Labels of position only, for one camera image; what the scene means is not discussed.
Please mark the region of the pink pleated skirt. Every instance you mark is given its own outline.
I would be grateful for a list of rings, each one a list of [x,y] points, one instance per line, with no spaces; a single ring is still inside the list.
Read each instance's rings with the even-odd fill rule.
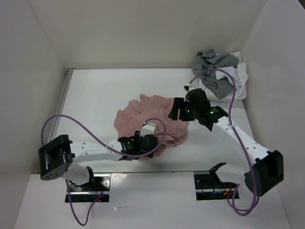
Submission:
[[[148,97],[140,95],[140,99],[131,100],[123,110],[119,110],[113,126],[119,137],[130,137],[135,131],[140,131],[143,123],[150,118],[158,118],[165,124],[166,134],[162,145],[153,154],[158,157],[168,146],[178,146],[187,139],[189,123],[181,120],[171,120],[168,115],[173,107],[173,98],[159,95]]]

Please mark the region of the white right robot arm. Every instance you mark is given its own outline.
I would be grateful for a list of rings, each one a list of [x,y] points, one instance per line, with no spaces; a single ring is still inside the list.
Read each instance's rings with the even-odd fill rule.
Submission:
[[[262,197],[284,179],[284,158],[275,150],[271,152],[257,143],[229,118],[219,106],[211,106],[205,91],[200,88],[189,90],[184,98],[176,97],[169,113],[172,120],[195,121],[221,137],[246,162],[246,167],[234,167],[221,162],[209,170],[209,182],[220,187],[230,182],[245,184],[258,197]]]

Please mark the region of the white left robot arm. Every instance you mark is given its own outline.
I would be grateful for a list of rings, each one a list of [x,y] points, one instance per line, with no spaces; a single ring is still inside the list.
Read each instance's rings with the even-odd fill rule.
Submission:
[[[60,135],[39,149],[40,178],[43,181],[64,178],[74,187],[88,191],[97,186],[93,169],[83,165],[91,161],[132,161],[152,157],[159,146],[153,134],[121,137],[104,146],[95,143],[71,141]]]

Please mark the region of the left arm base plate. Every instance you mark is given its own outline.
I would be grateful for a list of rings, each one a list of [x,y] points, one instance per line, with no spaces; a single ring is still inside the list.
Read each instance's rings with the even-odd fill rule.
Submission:
[[[111,175],[95,175],[94,179],[95,183],[86,187],[81,187],[68,181],[68,190],[72,203],[92,203],[97,198],[97,202],[109,202]]]

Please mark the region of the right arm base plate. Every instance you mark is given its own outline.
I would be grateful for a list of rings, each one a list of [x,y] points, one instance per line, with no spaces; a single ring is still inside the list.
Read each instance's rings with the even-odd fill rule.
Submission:
[[[237,186],[231,182],[213,182],[208,172],[194,173],[193,177],[197,201],[231,199]]]

